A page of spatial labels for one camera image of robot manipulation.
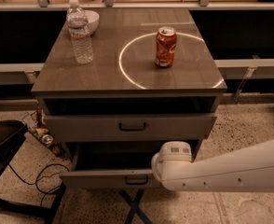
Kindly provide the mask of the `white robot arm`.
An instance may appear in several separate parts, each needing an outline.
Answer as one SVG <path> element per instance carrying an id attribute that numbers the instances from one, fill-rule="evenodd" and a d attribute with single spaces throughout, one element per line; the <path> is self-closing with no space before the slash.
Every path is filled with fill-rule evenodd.
<path id="1" fill-rule="evenodd" d="M 151 160 L 155 179 L 172 191 L 274 192 L 274 139 L 203 161 L 186 142 L 165 143 Z"/>

